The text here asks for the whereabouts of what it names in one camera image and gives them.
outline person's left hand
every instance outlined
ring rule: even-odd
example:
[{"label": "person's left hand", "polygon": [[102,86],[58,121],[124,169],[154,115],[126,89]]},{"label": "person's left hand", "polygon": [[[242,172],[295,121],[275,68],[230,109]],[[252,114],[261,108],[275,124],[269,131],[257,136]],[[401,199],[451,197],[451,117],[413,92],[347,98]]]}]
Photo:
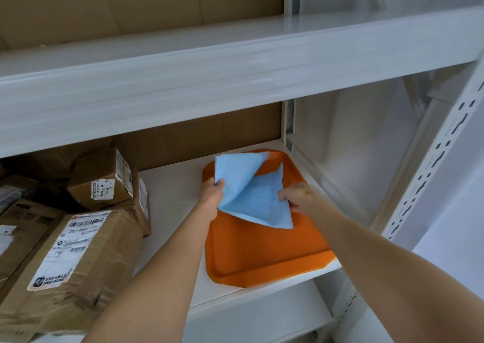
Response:
[{"label": "person's left hand", "polygon": [[197,204],[208,209],[211,220],[217,217],[217,208],[224,197],[224,187],[224,179],[220,179],[215,183],[215,179],[211,177],[202,183]]}]

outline orange tray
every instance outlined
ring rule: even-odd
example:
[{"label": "orange tray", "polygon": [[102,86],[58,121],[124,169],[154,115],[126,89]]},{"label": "orange tray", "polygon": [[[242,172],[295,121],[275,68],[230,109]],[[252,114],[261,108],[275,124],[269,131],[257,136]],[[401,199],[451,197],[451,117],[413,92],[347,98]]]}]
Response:
[{"label": "orange tray", "polygon": [[[276,171],[283,163],[284,187],[304,181],[286,153],[269,149],[253,152],[270,152],[256,175]],[[215,163],[212,162],[203,169],[203,181],[214,173]],[[335,259],[335,254],[311,219],[301,213],[291,213],[291,216],[294,228],[284,230],[219,211],[210,224],[205,242],[210,279],[231,286],[252,287],[327,266]]]}]

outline blue cloth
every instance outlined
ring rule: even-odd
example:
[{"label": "blue cloth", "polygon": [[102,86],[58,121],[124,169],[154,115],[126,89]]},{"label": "blue cloth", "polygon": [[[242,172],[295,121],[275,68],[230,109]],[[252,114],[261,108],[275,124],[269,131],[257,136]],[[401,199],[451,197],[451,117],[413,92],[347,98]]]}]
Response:
[{"label": "blue cloth", "polygon": [[293,228],[287,200],[279,201],[283,167],[254,176],[269,152],[227,154],[215,157],[215,181],[225,180],[219,209],[249,222],[275,228]]}]

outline forearm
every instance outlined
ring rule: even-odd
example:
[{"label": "forearm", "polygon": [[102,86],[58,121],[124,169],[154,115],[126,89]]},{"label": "forearm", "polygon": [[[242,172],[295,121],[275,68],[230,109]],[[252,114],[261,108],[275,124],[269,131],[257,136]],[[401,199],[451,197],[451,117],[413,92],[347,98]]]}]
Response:
[{"label": "forearm", "polygon": [[462,334],[482,334],[475,315],[484,318],[484,304],[451,276],[320,199],[310,213],[395,342],[464,341]]},{"label": "forearm", "polygon": [[106,308],[85,343],[181,341],[210,221],[198,204]]}]

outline person's right arm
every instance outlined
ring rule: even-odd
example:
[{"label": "person's right arm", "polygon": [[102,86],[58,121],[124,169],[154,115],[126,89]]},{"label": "person's right arm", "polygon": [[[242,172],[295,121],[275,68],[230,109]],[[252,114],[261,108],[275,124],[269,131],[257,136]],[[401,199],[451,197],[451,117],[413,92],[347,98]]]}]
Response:
[{"label": "person's right arm", "polygon": [[309,216],[396,343],[484,341],[484,301],[450,275],[344,216],[303,183],[279,192]]}]

